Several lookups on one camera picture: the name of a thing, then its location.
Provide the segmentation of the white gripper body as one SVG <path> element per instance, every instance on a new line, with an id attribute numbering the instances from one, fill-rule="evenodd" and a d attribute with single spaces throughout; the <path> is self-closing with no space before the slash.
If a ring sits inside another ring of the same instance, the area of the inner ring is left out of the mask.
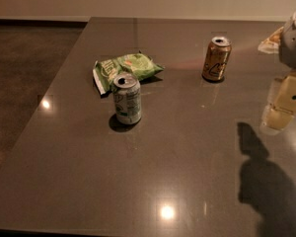
<path id="1" fill-rule="evenodd" d="M 281 63 L 296 69 L 296 10 L 284 24 L 280 37 L 279 59 Z"/>

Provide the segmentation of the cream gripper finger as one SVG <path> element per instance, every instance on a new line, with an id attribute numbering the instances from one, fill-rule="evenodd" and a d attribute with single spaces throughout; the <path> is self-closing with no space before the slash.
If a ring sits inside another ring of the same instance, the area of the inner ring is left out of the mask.
<path id="1" fill-rule="evenodd" d="M 296 117 L 296 69 L 283 78 L 274 78 L 261 117 L 260 129 L 276 135 Z"/>
<path id="2" fill-rule="evenodd" d="M 268 38 L 259 44 L 258 51 L 266 54 L 278 54 L 282 32 L 283 27 L 280 27 L 275 32 L 273 32 Z"/>

